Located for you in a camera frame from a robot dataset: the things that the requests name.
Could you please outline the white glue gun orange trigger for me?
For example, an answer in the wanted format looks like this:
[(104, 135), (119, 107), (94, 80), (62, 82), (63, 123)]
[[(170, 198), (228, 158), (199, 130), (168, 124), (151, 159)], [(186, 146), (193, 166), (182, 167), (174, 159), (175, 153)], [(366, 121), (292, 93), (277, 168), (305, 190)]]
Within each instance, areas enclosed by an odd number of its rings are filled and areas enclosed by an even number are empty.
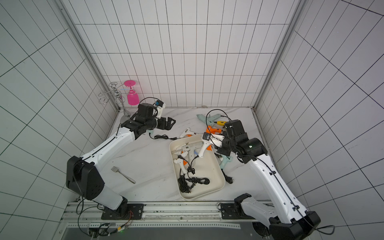
[(186, 160), (188, 155), (188, 151), (182, 151), (181, 153), (176, 154), (176, 157), (174, 158), (174, 164), (179, 165), (183, 174), (188, 173), (189, 162)]

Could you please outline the large white glue gun blue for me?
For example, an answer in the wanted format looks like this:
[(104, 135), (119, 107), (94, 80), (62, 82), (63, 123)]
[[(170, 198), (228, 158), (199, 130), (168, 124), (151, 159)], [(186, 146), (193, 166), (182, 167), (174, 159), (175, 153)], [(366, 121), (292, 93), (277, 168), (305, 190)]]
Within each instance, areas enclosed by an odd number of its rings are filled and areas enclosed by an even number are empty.
[(183, 144), (179, 146), (176, 150), (171, 151), (172, 155), (182, 155), (184, 158), (189, 157), (189, 160), (192, 160), (195, 156), (195, 150), (200, 149), (202, 146), (201, 143), (192, 143), (192, 144)]

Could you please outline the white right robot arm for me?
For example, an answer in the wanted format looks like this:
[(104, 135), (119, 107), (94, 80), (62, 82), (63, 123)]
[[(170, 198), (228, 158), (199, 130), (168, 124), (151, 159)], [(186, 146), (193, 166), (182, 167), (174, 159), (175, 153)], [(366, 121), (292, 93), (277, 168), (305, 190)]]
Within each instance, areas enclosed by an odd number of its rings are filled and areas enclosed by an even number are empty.
[(249, 216), (268, 228), (275, 240), (303, 240), (321, 223), (319, 215), (308, 211), (294, 196), (278, 173), (267, 149), (257, 138), (237, 142), (224, 138), (221, 150), (228, 150), (256, 173), (273, 205), (267, 206), (245, 193), (235, 198), (240, 216)]

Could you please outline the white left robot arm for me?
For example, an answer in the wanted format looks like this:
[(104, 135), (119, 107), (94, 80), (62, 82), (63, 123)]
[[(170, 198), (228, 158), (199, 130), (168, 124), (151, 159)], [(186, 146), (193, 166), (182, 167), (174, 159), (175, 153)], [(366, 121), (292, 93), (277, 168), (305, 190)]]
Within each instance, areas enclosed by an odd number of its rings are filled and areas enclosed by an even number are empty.
[(148, 130), (171, 130), (176, 121), (170, 117), (136, 117), (120, 124), (117, 132), (94, 150), (67, 162), (66, 187), (86, 200), (105, 208), (102, 219), (122, 220), (129, 215), (128, 200), (106, 186), (100, 172), (124, 147)]

